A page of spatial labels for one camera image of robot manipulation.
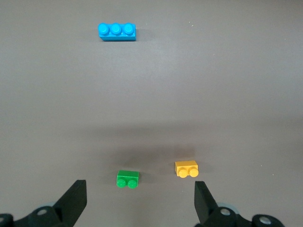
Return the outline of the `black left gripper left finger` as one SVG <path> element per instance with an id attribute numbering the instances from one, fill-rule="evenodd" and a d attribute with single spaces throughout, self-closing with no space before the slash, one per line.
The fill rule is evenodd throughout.
<path id="1" fill-rule="evenodd" d="M 28 216 L 28 224 L 30 227 L 72 227 L 86 205 L 86 180 L 77 180 L 53 206 L 34 210 Z"/>

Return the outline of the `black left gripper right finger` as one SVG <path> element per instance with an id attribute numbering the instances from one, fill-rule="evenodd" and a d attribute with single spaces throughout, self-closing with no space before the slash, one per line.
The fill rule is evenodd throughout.
<path id="1" fill-rule="evenodd" d="M 196 227 L 235 227 L 235 212 L 218 206 L 208 187 L 203 181 L 195 181 L 194 206 L 199 222 Z"/>

